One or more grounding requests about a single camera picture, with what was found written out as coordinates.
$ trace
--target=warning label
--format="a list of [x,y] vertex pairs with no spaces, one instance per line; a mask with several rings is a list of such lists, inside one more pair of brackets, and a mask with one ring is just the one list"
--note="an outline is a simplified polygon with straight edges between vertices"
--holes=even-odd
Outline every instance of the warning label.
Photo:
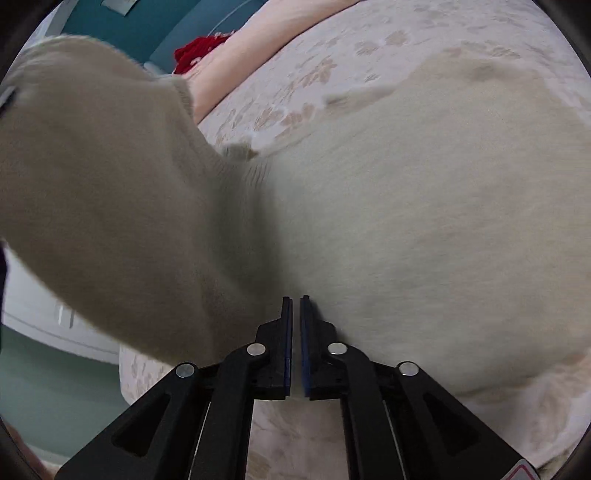
[[522,459],[501,480],[540,480],[540,477],[534,468]]

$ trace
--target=floral bedspread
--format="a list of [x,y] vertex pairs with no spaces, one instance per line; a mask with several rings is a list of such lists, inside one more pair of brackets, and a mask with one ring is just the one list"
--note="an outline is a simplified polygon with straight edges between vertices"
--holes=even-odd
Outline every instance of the floral bedspread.
[[[212,144],[247,141],[261,148],[313,119],[327,95],[395,85],[443,50],[536,70],[591,128],[591,79],[531,0],[365,0],[284,47],[200,129]],[[132,403],[169,370],[122,348],[125,399]],[[551,478],[591,421],[591,352],[520,385],[462,400],[536,467],[545,465],[540,473]],[[334,433],[340,432],[337,404],[290,405],[286,419],[257,402],[248,478],[347,478],[342,434]]]

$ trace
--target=pink bedsheet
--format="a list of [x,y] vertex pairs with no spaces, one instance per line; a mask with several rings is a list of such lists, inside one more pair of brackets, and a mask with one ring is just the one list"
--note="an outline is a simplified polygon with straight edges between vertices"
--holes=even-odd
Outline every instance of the pink bedsheet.
[[223,45],[184,74],[199,124],[294,37],[359,0],[269,0]]

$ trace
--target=floor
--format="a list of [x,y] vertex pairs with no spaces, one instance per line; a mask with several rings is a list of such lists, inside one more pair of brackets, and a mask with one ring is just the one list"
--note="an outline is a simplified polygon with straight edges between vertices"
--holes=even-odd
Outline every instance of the floor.
[[127,408],[117,365],[1,328],[0,413],[29,445],[70,457]]

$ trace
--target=mattress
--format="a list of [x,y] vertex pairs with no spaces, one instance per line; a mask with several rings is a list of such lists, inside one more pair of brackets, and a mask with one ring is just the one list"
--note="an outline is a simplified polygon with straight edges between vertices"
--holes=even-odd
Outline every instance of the mattress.
[[[589,74],[556,25],[531,0],[366,0],[294,39],[199,127],[212,144],[249,142],[254,149],[262,148],[314,119],[327,97],[396,85],[443,50],[534,69],[591,128]],[[170,368],[122,348],[125,399],[135,401]],[[461,400],[534,466],[543,467],[543,478],[550,478],[591,421],[591,351],[537,378],[516,379],[515,385]],[[331,432],[340,421],[331,413],[334,409],[315,407],[306,410],[304,423],[324,425],[323,430]],[[346,478],[341,434],[319,439],[317,429],[274,421],[272,415],[266,403],[255,406],[249,478]]]

